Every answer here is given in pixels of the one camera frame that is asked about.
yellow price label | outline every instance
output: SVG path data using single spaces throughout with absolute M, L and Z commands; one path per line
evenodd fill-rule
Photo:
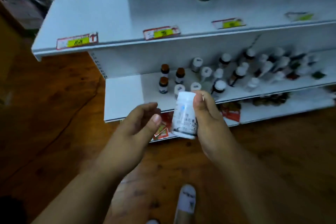
M 242 21 L 229 21 L 229 22 L 223 22 L 223 28 L 234 28 L 234 27 L 240 27 L 242 26 Z
M 304 16 L 299 17 L 298 21 L 310 21 L 313 18 L 314 14 L 307 14 Z
M 83 44 L 88 44 L 88 43 L 90 43 L 89 36 L 69 40 L 66 46 L 67 47 L 77 47 L 77 46 L 80 46 L 80 45 L 83 45 Z
M 174 32 L 172 29 L 165 29 L 165 30 L 160 30 L 160 31 L 154 31 L 154 38 L 160 38 L 160 37 L 165 37 L 168 35 L 173 35 Z

wooden floor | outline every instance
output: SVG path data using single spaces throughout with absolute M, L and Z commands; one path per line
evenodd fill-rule
M 0 109 L 0 196 L 23 201 L 28 221 L 102 150 L 117 124 L 103 122 L 104 79 L 88 54 L 37 62 L 27 51 L 8 77 Z M 336 209 L 336 109 L 241 125 L 237 140 L 290 186 Z M 120 184 L 107 223 L 172 223 L 180 187 L 197 190 L 196 223 L 247 223 L 198 141 L 151 144 Z

forearm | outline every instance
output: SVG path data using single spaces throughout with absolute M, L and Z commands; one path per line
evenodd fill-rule
M 121 178 L 106 175 L 99 162 L 79 174 L 33 224 L 102 223 Z
M 217 165 L 252 224 L 329 223 L 333 220 L 241 147 L 233 136 Z

person's right hand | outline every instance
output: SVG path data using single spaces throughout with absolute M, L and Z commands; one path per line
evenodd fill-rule
M 219 163 L 233 136 L 211 95 L 203 90 L 197 90 L 195 93 L 193 106 L 198 122 L 198 139 L 204 154 L 212 162 Z

hand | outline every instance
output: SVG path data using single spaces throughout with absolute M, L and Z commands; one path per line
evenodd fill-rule
M 145 148 L 161 124 L 157 103 L 137 106 L 121 122 L 97 159 L 102 171 L 122 179 L 143 158 Z
M 219 163 L 233 136 L 211 95 L 203 90 L 195 93 L 193 107 L 198 122 L 198 139 L 204 154 L 212 162 Z

